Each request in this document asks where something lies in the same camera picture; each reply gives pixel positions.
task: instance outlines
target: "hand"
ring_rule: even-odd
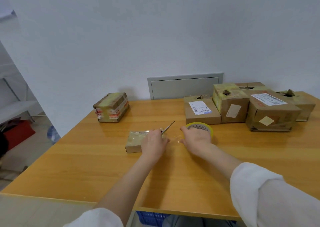
[[[161,130],[150,130],[142,141],[142,155],[157,162],[166,149],[170,139],[162,138]]]
[[[184,139],[181,140],[181,143],[194,155],[205,158],[210,149],[214,147],[211,143],[210,132],[198,128],[187,129],[184,126],[180,130],[184,134]]]

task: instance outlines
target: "packing tape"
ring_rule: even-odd
[[[210,132],[211,138],[213,138],[213,136],[214,136],[214,131],[212,130],[212,128],[208,124],[194,122],[194,123],[189,123],[186,125],[186,128],[188,128],[188,129],[192,128],[192,127],[199,128],[199,129]]]

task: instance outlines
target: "scissors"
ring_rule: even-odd
[[[169,126],[167,126],[161,133],[161,135],[163,135],[168,129],[169,127],[174,123],[175,121],[173,121]]]

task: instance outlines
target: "gray pants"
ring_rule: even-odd
[[[238,225],[230,220],[170,215],[164,220],[162,227],[238,227]]]

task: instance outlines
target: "blue plastic crate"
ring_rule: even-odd
[[[142,224],[162,227],[164,219],[170,214],[136,211]]]

